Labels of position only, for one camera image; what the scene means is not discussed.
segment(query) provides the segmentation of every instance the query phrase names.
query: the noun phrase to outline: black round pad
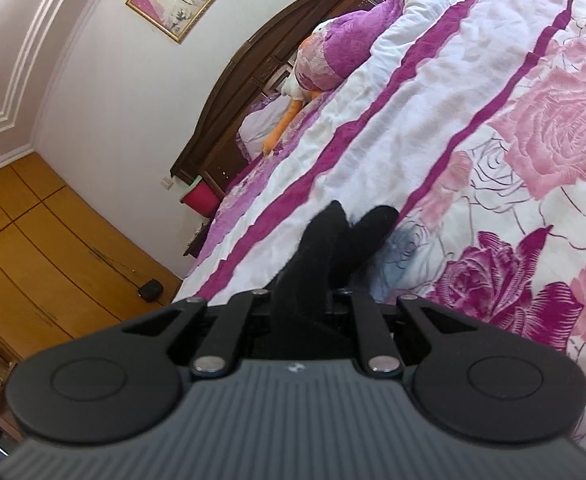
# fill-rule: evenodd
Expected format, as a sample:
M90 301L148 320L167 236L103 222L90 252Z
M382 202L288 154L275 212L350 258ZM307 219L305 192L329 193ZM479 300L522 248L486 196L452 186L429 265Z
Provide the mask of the black round pad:
M65 444L108 444L163 420L182 395L154 338L108 331L43 351L18 365L7 400L28 434Z
M81 359L63 365L53 375L53 389L70 400L100 400L117 394L126 372L106 359Z
M529 397L540 389L543 378L535 365L513 357L487 357L468 369L471 385L499 400Z
M528 444L566 435L580 417L586 381L565 355L493 328L434 343L413 392L444 429L486 443Z

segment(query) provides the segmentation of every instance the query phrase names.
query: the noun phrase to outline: bedspread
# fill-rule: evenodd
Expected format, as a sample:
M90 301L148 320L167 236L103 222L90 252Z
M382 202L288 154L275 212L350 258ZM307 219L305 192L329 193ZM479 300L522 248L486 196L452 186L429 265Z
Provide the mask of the bedspread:
M429 297L586 374L586 0L405 0L227 197L180 297L264 286L331 200L400 211L359 277L376 299Z

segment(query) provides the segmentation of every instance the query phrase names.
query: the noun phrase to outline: gray ribbed pad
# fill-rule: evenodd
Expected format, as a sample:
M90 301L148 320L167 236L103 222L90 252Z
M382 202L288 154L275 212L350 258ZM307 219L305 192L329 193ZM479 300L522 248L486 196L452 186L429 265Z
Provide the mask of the gray ribbed pad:
M199 381L163 423L127 442L65 448L27 440L7 480L584 480L586 454L555 440L489 449L426 421L400 384L349 361L245 361Z

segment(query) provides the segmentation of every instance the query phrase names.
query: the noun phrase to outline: pink rose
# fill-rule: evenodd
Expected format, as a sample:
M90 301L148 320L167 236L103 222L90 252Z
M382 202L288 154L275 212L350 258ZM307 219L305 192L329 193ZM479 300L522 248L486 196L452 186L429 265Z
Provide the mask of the pink rose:
M585 38L571 38L562 46L562 53L571 63L582 63L586 57Z
M547 49L544 52L544 56L540 57L540 59L538 60L538 64L535 65L533 68L531 68L531 70L529 70L527 72L527 75L525 76L526 79L535 79L537 76L539 76L542 71L545 69L545 67L547 67L550 62L551 59L558 53L560 52L560 44L554 40L553 38L551 38L548 41L547 44Z
M415 206L425 227L433 232L451 208L459 191L468 186L473 163L466 152L454 152L442 174L433 182L429 192Z
M582 304L566 283L549 283L535 298L531 290L549 230L536 229L515 250L497 235L480 231L479 247L467 247L460 259L448 262L427 297L564 351Z
M505 161L532 197L586 181L586 63L573 73L552 69L489 124L511 143Z

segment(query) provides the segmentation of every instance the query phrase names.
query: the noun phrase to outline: dark wooden headboard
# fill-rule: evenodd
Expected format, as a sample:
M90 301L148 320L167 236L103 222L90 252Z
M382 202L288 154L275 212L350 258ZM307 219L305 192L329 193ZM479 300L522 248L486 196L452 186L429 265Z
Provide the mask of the dark wooden headboard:
M195 132L171 168L188 184L200 174L224 196L246 166L235 133L248 108L270 91L299 44L324 20L382 0L298 0L270 19L231 58L215 83Z

